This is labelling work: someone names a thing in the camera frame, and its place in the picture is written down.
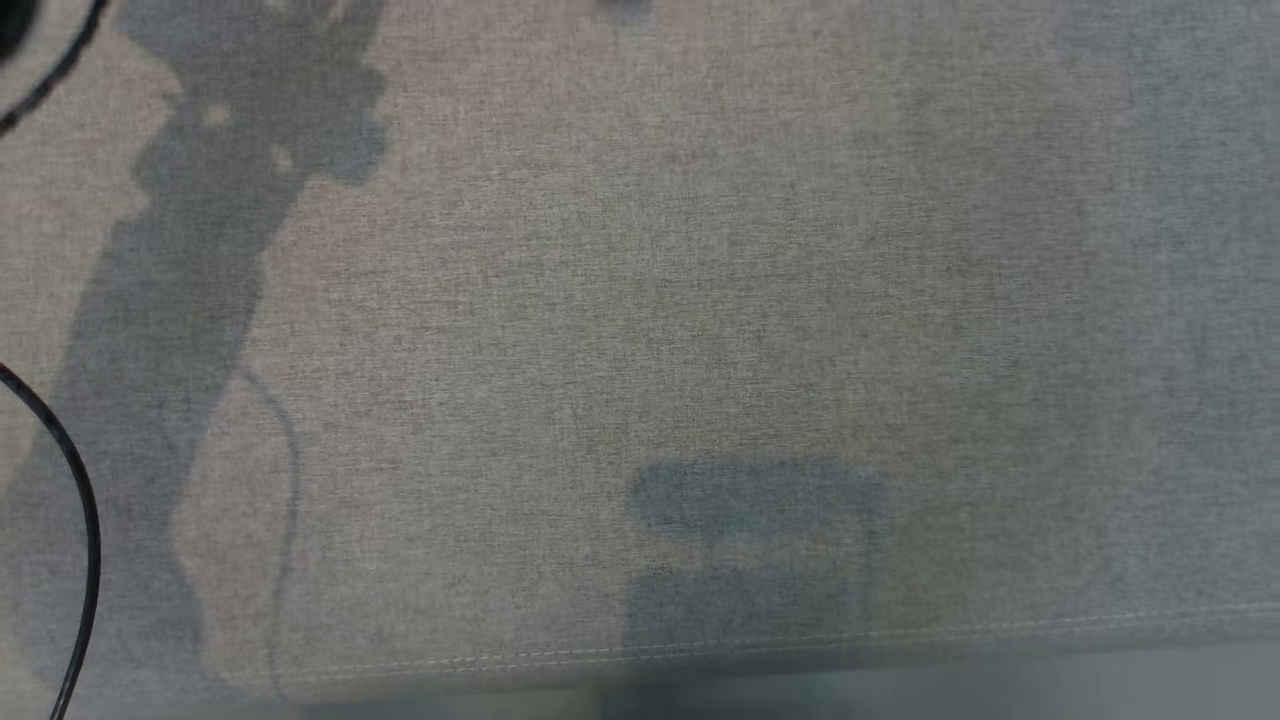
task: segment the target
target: woven fabric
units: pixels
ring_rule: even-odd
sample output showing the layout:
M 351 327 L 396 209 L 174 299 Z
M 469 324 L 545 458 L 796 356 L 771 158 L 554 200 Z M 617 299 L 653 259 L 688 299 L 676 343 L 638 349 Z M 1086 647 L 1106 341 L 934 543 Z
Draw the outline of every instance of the woven fabric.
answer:
M 81 717 L 1276 635 L 1271 1 L 115 6 L 0 143 Z M 0 705 L 83 536 L 0 398 Z

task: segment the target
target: wire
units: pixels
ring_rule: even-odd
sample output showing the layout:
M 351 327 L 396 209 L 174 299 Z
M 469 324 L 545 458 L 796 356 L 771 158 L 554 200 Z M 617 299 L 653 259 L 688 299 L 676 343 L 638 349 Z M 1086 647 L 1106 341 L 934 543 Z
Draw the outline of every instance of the wire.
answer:
M 81 667 L 84 666 L 84 653 L 88 652 L 88 638 L 93 633 L 93 614 L 97 611 L 97 587 L 102 574 L 102 533 L 97 525 L 97 502 L 93 500 L 93 486 L 88 480 L 88 471 L 84 470 L 84 461 L 81 460 L 76 443 L 67 434 L 67 428 L 58 420 L 58 415 L 49 409 L 49 405 L 36 395 L 36 391 L 13 373 L 4 363 L 0 363 L 0 382 L 9 387 L 18 400 L 22 400 L 32 413 L 40 418 L 45 429 L 54 437 L 58 448 L 63 451 L 63 457 L 70 465 L 72 477 L 76 479 L 76 489 L 79 491 L 81 507 L 84 511 L 84 536 L 88 543 L 88 569 L 84 577 L 84 607 L 81 610 L 81 626 L 76 633 L 76 646 L 72 648 L 72 660 L 67 665 L 67 675 L 63 676 L 63 687 L 54 700 L 51 720 L 61 720 L 67 715 L 67 706 L 72 701 L 76 691 L 76 680 L 79 678 Z
M 79 32 L 72 40 L 72 44 L 67 46 L 67 51 L 63 53 L 54 69 L 49 70 L 44 79 L 36 83 L 36 87 L 32 87 L 26 97 L 5 111 L 4 118 L 0 118 L 0 135 L 12 131 L 24 115 L 40 106 L 45 101 L 45 97 L 49 97 L 49 94 L 54 91 L 54 87 L 72 72 L 72 68 L 79 60 L 81 53 L 88 47 L 88 41 L 93 40 L 99 20 L 102 19 L 102 12 L 106 10 L 106 3 L 108 0 L 93 0 L 93 4 L 84 14 L 84 23 L 81 26 Z

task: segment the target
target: gray floor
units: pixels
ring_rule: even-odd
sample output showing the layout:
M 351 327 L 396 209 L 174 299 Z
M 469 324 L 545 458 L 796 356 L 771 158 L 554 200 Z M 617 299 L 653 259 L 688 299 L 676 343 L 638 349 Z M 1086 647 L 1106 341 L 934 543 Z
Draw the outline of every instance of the gray floor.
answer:
M 298 720 L 1280 717 L 1280 643 L 289 708 Z

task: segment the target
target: black cable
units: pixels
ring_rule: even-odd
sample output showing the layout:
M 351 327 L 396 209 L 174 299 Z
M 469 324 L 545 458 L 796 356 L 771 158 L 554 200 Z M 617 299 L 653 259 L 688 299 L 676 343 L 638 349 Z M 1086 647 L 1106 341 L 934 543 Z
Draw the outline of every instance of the black cable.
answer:
M 72 68 L 76 67 L 76 61 L 79 60 L 81 53 L 88 47 L 88 41 L 93 40 L 93 33 L 97 31 L 97 23 L 102 19 L 102 12 L 106 10 L 106 3 L 108 0 L 93 0 L 93 4 L 90 5 L 88 13 L 84 14 L 84 24 L 81 26 L 81 29 L 76 35 L 76 38 L 72 40 L 72 44 L 67 46 L 67 51 L 63 53 L 63 56 L 58 60 L 58 64 L 54 65 L 54 69 L 49 70 L 44 79 L 36 83 L 36 87 L 32 87 L 31 92 L 28 92 L 26 97 L 5 111 L 4 118 L 0 118 L 0 135 L 12 131 L 23 115 L 31 113 L 41 102 L 44 102 L 45 97 L 49 97 L 49 94 L 54 91 L 54 87 L 56 87 L 58 83 L 67 77 L 67 73 L 72 72 Z
M 9 387 L 18 400 L 22 400 L 32 413 L 45 424 L 45 429 L 54 437 L 58 448 L 63 451 L 63 457 L 70 465 L 72 477 L 76 479 L 76 489 L 79 491 L 81 507 L 84 510 L 84 534 L 88 543 L 88 569 L 84 578 L 84 607 L 81 610 L 81 626 L 76 633 L 76 646 L 72 648 L 72 660 L 67 665 L 67 675 L 63 676 L 63 687 L 54 700 L 51 720 L 61 720 L 67 715 L 67 706 L 72 701 L 72 692 L 76 691 L 76 680 L 79 678 L 81 667 L 84 666 L 84 653 L 88 651 L 88 638 L 93 633 L 93 614 L 97 611 L 97 585 L 102 573 L 102 533 L 97 527 L 97 502 L 93 500 L 93 486 L 88 480 L 88 471 L 84 470 L 84 461 L 81 460 L 76 443 L 67 434 L 67 428 L 58 420 L 58 415 L 49 409 L 49 405 L 36 395 L 36 391 L 22 382 L 22 378 L 13 374 L 4 363 L 0 363 L 0 382 Z

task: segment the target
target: stitch line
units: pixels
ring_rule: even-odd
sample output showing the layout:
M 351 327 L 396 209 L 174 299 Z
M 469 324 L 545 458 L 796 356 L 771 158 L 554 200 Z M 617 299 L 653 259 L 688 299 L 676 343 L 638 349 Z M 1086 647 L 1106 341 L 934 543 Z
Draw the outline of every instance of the stitch line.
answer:
M 1265 612 L 1251 614 L 1252 610 L 1266 610 Z M 740 639 L 724 639 L 724 641 L 696 641 L 696 642 L 684 642 L 684 643 L 666 643 L 666 644 L 637 644 L 637 646 L 618 646 L 618 647 L 596 647 L 596 648 L 581 648 L 581 650 L 552 650 L 552 651 L 538 651 L 538 652 L 516 652 L 516 653 L 494 653 L 494 655 L 475 655 L 467 657 L 443 657 L 443 659 L 429 659 L 429 660 L 404 660 L 398 662 L 378 662 L 378 664 L 364 664 L 364 665 L 332 665 L 315 669 L 294 669 L 280 671 L 280 676 L 302 676 L 302 675 L 326 675 L 335 673 L 344 673 L 351 670 L 384 670 L 390 667 L 429 667 L 433 665 L 463 665 L 463 664 L 477 664 L 488 662 L 493 660 L 518 660 L 518 659 L 539 659 L 539 657 L 556 657 L 556 656 L 571 656 L 571 655 L 609 655 L 609 653 L 625 653 L 625 652 L 648 652 L 648 651 L 668 651 L 668 650 L 681 650 L 681 648 L 698 648 L 698 647 L 727 647 L 727 646 L 744 646 L 744 644 L 767 644 L 767 643 L 781 643 L 781 642 L 812 642 L 812 641 L 841 641 L 852 638 L 872 638 L 867 641 L 868 643 L 877 642 L 874 638 L 893 638 L 893 637 L 910 637 L 910 635 L 938 635 L 946 633 L 987 633 L 989 630 L 1015 630 L 1020 628 L 1043 628 L 1051 625 L 1071 625 L 1082 623 L 1094 623 L 1101 620 L 1135 620 L 1142 618 L 1157 618 L 1157 616 L 1171 616 L 1171 615 L 1239 615 L 1239 616 L 1254 616 L 1254 615 L 1268 615 L 1270 611 L 1280 611 L 1280 602 L 1253 602 L 1253 603 L 1236 603 L 1236 605 L 1224 605 L 1217 607 L 1187 607 L 1187 609 L 1171 609 L 1171 610 L 1152 610 L 1144 612 L 1123 612 L 1115 615 L 1093 615 L 1093 616 L 1080 616 L 1080 618 L 1055 618 L 1044 620 L 1021 620 L 1011 623 L 991 623 L 979 625 L 950 625 L 938 628 L 904 628 L 893 630 L 868 630 L 860 633 L 835 633 L 835 634 L 818 634 L 818 635 L 785 635 L 774 638 L 740 638 Z M 763 650 L 780 650 L 763 648 Z M 257 678 L 269 674 L 264 673 L 247 673 L 225 675 L 228 679 L 248 679 Z
M 1280 610 L 1256 612 L 1245 615 L 1235 615 L 1235 618 L 1280 618 Z M 755 648 L 741 648 L 735 650 L 736 655 L 746 653 L 765 653 L 765 652 L 796 652 L 805 650 L 856 650 L 860 647 L 874 647 L 874 646 L 895 646 L 895 644 L 918 644 L 918 643 L 943 643 L 955 641 L 991 641 L 991 639 L 1029 639 L 1034 637 L 1055 637 L 1055 635 L 1075 635 L 1084 633 L 1096 633 L 1103 630 L 1114 629 L 1133 629 L 1133 628 L 1149 628 L 1160 626 L 1164 624 L 1185 624 L 1210 619 L 1208 615 L 1202 615 L 1198 618 L 1183 618 L 1175 620 L 1158 620 L 1147 623 L 1116 623 L 1116 624 L 1101 624 L 1101 625 L 1084 625 L 1079 628 L 1053 628 L 1053 629 L 1029 629 L 1029 630 L 1011 630 L 1005 633 L 970 633 L 970 634 L 955 634 L 955 635 L 942 635 L 942 637 L 920 637 L 920 638 L 884 638 L 873 639 L 867 642 L 835 642 L 835 643 L 810 643 L 810 644 L 791 644 L 791 646 L 773 646 L 773 647 L 755 647 Z M 348 675 L 329 675 L 329 674 L 296 674 L 289 675 L 288 679 L 297 683 L 323 683 L 333 680 L 355 680 L 361 678 L 374 679 L 374 678 L 390 678 L 397 675 L 447 675 L 454 673 L 492 673 L 498 670 L 515 670 L 515 669 L 532 669 L 532 667 L 548 667 L 558 665 L 589 665 L 600 662 L 631 662 L 640 660 L 663 660 L 663 659 L 684 659 L 684 657 L 699 657 L 707 655 L 722 655 L 723 651 L 719 650 L 703 650 L 694 652 L 666 652 L 666 653 L 650 653 L 650 655 L 627 655 L 618 657 L 580 657 L 570 660 L 540 660 L 536 662 L 511 662 L 503 665 L 489 665 L 489 666 L 457 666 L 457 667 L 435 667 L 430 670 L 385 670 L 379 673 L 365 673 L 365 674 L 348 674 Z M 251 683 L 261 684 L 270 682 L 266 678 L 253 678 L 250 679 Z

